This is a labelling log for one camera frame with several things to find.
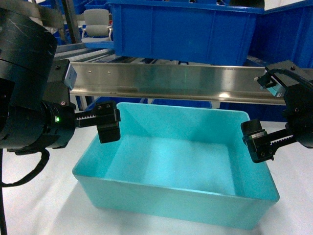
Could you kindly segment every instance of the blue storage bin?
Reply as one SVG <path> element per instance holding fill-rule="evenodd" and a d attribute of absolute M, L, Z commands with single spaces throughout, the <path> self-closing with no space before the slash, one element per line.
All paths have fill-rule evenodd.
<path fill-rule="evenodd" d="M 121 139 L 73 169 L 96 207 L 252 229 L 279 194 L 252 162 L 239 111 L 119 103 Z"/>
<path fill-rule="evenodd" d="M 196 3 L 201 4 L 216 4 L 217 0 L 197 0 Z"/>
<path fill-rule="evenodd" d="M 85 5 L 86 10 L 90 9 L 109 9 L 109 6 L 106 5 L 107 1 L 106 0 L 92 0 L 91 2 L 87 3 Z"/>
<path fill-rule="evenodd" d="M 196 101 L 196 100 L 179 100 L 179 99 L 155 99 L 153 104 L 160 105 L 173 105 L 183 107 L 195 107 L 195 108 L 212 108 L 212 103 L 209 101 Z"/>
<path fill-rule="evenodd" d="M 85 5 L 87 4 L 87 2 L 88 2 L 88 0 L 75 0 L 74 1 L 75 13 L 77 15 L 80 15 L 84 12 Z M 62 1 L 59 0 L 59 3 L 60 3 L 61 12 L 62 12 L 62 14 L 64 14 Z M 41 3 L 39 3 L 39 5 L 44 6 L 44 7 L 48 7 L 48 8 L 52 8 L 50 0 L 46 0 L 44 2 L 41 2 Z"/>
<path fill-rule="evenodd" d="M 259 8 L 108 0 L 117 55 L 242 66 Z"/>
<path fill-rule="evenodd" d="M 179 2 L 188 2 L 189 3 L 189 0 L 170 0 L 170 1 L 179 1 Z"/>
<path fill-rule="evenodd" d="M 249 54 L 267 63 L 313 68 L 313 0 L 278 7 L 257 19 Z"/>
<path fill-rule="evenodd" d="M 53 36 L 55 37 L 55 39 L 58 41 L 58 45 L 64 45 L 65 42 L 62 42 L 61 37 L 60 37 L 60 33 L 57 31 L 53 34 Z"/>

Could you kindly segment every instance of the metal frame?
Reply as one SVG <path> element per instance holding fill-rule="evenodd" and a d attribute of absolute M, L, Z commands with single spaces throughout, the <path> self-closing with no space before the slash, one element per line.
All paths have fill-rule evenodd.
<path fill-rule="evenodd" d="M 58 54 L 61 52 L 79 50 L 79 49 L 84 49 L 84 48 L 86 48 L 86 46 L 83 43 L 62 45 L 62 46 L 57 47 L 56 53 Z"/>
<path fill-rule="evenodd" d="M 141 98 L 170 98 L 223 102 L 279 104 L 253 78 L 260 67 L 195 66 L 119 63 L 77 63 L 71 94 Z M 313 70 L 305 70 L 313 75 Z"/>
<path fill-rule="evenodd" d="M 76 19 L 76 13 L 75 13 L 73 0 L 62 0 L 62 5 L 63 5 L 71 41 L 73 44 L 81 43 L 82 39 L 81 39 L 81 35 L 78 29 L 78 23 Z"/>

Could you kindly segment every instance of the teal plastic bin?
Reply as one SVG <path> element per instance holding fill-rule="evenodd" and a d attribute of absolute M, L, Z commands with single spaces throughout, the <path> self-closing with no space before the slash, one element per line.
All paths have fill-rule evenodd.
<path fill-rule="evenodd" d="M 279 194 L 242 141 L 246 113 L 119 103 L 121 140 L 90 144 L 73 174 L 96 207 L 252 229 Z"/>

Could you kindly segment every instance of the white table surface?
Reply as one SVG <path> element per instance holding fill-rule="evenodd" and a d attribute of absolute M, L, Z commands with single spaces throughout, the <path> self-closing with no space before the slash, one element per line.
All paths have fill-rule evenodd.
<path fill-rule="evenodd" d="M 268 132 L 283 123 L 263 122 Z M 71 171 L 96 128 L 76 130 L 65 149 L 50 150 L 46 168 L 31 182 L 4 188 L 9 235 L 310 235 L 313 234 L 313 150 L 294 143 L 279 149 L 268 166 L 280 200 L 254 230 L 239 230 L 126 211 L 95 208 Z M 31 171 L 40 155 L 4 152 L 3 181 Z"/>

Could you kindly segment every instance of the metal bar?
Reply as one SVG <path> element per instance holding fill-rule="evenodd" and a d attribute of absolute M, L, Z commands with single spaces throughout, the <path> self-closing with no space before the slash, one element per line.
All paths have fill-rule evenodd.
<path fill-rule="evenodd" d="M 261 90 L 259 67 L 75 63 L 71 94 L 285 104 Z M 305 70 L 313 75 L 313 70 Z"/>
<path fill-rule="evenodd" d="M 58 46 L 56 53 L 61 53 L 65 51 L 71 51 L 71 50 L 79 50 L 86 48 L 84 43 L 76 43 L 76 44 L 68 44 L 68 45 L 62 45 Z"/>
<path fill-rule="evenodd" d="M 79 49 L 79 50 L 61 52 L 61 53 L 55 54 L 54 60 L 63 60 L 66 58 L 77 56 L 77 55 L 85 55 L 86 53 L 90 53 L 93 51 L 96 51 L 96 49 L 84 48 L 84 49 Z"/>
<path fill-rule="evenodd" d="M 85 60 L 84 62 L 92 62 L 92 63 L 99 63 L 99 61 L 102 61 L 103 59 L 109 57 L 110 54 L 104 54 L 104 55 L 100 55 L 98 57 L 89 59 L 89 60 Z"/>
<path fill-rule="evenodd" d="M 73 0 L 62 0 L 62 4 L 64 8 L 65 18 L 68 24 L 70 39 L 73 44 L 81 43 L 82 40 L 79 33 Z"/>
<path fill-rule="evenodd" d="M 60 12 L 21 0 L 0 0 L 0 8 L 13 11 L 15 13 L 38 18 L 44 26 L 53 28 L 63 27 L 63 18 Z"/>
<path fill-rule="evenodd" d="M 73 62 L 92 62 L 96 59 L 104 58 L 104 56 L 109 56 L 114 54 L 114 51 L 108 50 L 108 49 L 102 49 L 102 50 L 97 50 L 95 52 L 91 52 L 88 54 L 85 54 L 85 57 L 75 57 L 75 58 L 70 58 L 70 61 Z"/>
<path fill-rule="evenodd" d="M 76 95 L 75 98 L 76 98 L 78 110 L 84 111 L 87 108 L 87 104 L 84 102 L 85 97 Z"/>
<path fill-rule="evenodd" d="M 120 56 L 115 55 L 114 53 L 111 55 L 108 55 L 106 57 L 103 57 L 101 59 L 98 59 L 97 61 L 94 61 L 95 63 L 109 63 L 117 58 L 119 58 Z"/>
<path fill-rule="evenodd" d="M 53 9 L 57 10 L 60 14 L 62 14 L 59 0 L 50 0 L 50 3 Z M 66 32 L 64 30 L 64 25 L 61 28 L 59 28 L 59 34 L 60 34 L 61 40 L 66 42 L 67 38 L 66 38 Z"/>

